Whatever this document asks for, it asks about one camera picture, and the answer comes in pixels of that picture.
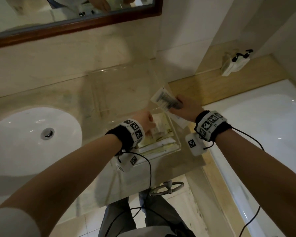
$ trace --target bathtub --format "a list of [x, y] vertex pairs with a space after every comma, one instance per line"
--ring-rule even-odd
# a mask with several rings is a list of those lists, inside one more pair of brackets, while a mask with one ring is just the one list
[[[257, 139], [265, 151], [296, 173], [296, 88], [282, 80], [204, 107], [221, 113], [235, 128]], [[249, 137], [242, 135], [259, 146]], [[209, 149], [245, 223], [258, 203], [237, 177], [216, 145]], [[261, 209], [248, 225], [252, 237], [285, 237]]]

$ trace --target white sink basin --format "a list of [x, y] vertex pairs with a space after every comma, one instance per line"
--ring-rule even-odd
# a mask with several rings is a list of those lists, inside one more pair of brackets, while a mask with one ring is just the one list
[[0, 176], [38, 174], [81, 144], [72, 115], [49, 107], [18, 112], [0, 121]]

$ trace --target wooden mirror frame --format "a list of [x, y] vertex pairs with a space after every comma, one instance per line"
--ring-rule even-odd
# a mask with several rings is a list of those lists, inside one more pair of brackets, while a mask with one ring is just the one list
[[77, 20], [76, 22], [54, 25], [46, 28], [43, 28], [42, 25], [41, 29], [24, 31], [14, 35], [0, 37], [0, 47], [44, 39], [48, 37], [54, 37], [58, 35], [68, 34], [76, 31], [83, 31], [126, 21], [160, 16], [162, 14], [163, 0], [154, 0], [154, 2], [155, 4], [151, 4], [150, 7], [149, 5], [148, 7], [133, 7], [130, 8], [127, 12], [113, 13], [112, 15], [106, 15], [94, 19]]

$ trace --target sleeve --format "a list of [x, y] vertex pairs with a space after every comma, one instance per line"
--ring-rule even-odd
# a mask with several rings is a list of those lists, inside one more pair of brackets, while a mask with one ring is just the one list
[[0, 237], [40, 237], [35, 221], [26, 212], [15, 208], [0, 209]]

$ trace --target sink drain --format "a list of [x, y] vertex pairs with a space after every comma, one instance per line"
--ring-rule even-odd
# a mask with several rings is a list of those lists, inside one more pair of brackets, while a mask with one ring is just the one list
[[55, 135], [55, 130], [51, 127], [48, 127], [41, 132], [41, 138], [43, 140], [49, 140]]

